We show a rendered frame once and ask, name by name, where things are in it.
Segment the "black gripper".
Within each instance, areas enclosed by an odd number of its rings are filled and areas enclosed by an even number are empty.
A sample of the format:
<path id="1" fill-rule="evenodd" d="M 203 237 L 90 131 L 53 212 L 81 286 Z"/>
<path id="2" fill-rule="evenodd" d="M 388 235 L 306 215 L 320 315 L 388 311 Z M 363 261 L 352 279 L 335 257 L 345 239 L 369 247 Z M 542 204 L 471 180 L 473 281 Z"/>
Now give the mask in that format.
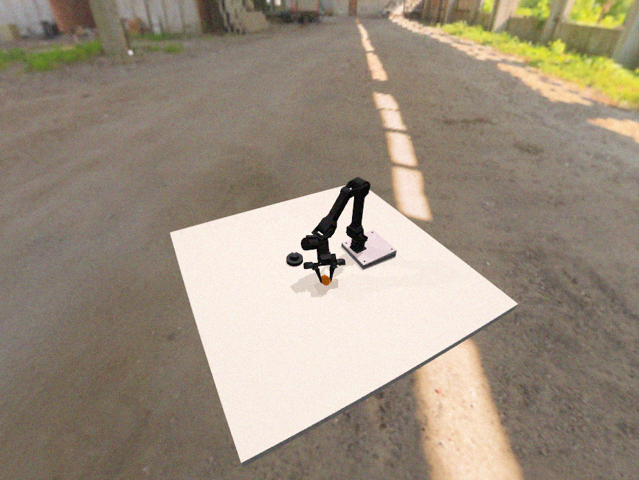
<path id="1" fill-rule="evenodd" d="M 320 263 L 320 253 L 323 252 L 323 254 L 327 254 L 327 252 L 329 251 L 329 248 L 324 248 L 324 249 L 317 249 L 317 261 L 318 263 L 313 263 L 313 262 L 304 262 L 304 269 L 311 269 L 314 270 L 317 273 L 317 276 L 320 280 L 320 283 L 322 283 L 322 278 L 320 275 L 320 269 L 318 268 L 319 266 L 322 266 Z M 337 268 L 337 265 L 339 266 L 343 266 L 346 265 L 346 262 L 344 259 L 336 259 L 336 261 L 332 261 L 333 264 L 330 266 L 330 279 L 332 282 L 332 278 L 333 278 L 333 273 L 334 270 Z"/>

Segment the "grey round pedestal with silver shaft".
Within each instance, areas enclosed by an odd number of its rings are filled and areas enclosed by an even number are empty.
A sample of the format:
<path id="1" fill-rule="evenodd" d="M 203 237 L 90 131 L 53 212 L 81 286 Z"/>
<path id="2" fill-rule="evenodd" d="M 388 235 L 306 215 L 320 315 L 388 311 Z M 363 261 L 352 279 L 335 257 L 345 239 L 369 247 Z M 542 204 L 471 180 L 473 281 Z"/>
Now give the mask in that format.
<path id="1" fill-rule="evenodd" d="M 289 266 L 299 266 L 303 262 L 303 256 L 298 252 L 292 252 L 287 255 L 286 262 Z"/>

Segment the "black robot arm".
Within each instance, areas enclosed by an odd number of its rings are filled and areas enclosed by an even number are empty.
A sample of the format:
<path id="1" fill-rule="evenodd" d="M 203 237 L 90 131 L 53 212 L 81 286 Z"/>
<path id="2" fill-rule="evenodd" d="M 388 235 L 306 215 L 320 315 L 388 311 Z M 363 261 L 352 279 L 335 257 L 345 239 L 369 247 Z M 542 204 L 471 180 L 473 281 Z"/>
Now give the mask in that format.
<path id="1" fill-rule="evenodd" d="M 352 238 L 350 249 L 355 253 L 362 252 L 367 248 L 364 246 L 368 237 L 364 235 L 364 228 L 362 227 L 362 215 L 364 209 L 364 199 L 369 193 L 371 184 L 369 181 L 360 178 L 359 176 L 349 181 L 342 189 L 337 197 L 333 207 L 326 217 L 324 217 L 317 227 L 311 232 L 313 235 L 306 235 L 301 240 L 301 247 L 303 250 L 315 250 L 329 248 L 328 238 L 331 238 L 337 228 L 337 220 L 339 219 L 342 211 L 344 210 L 349 199 L 354 196 L 353 201 L 353 213 L 352 221 L 349 226 L 346 227 L 346 234 Z M 350 189 L 351 188 L 351 189 Z M 321 232 L 323 235 L 321 235 Z M 327 254 L 323 252 L 319 253 L 319 262 L 322 266 L 332 265 L 336 261 L 336 254 L 331 254 L 330 251 Z"/>

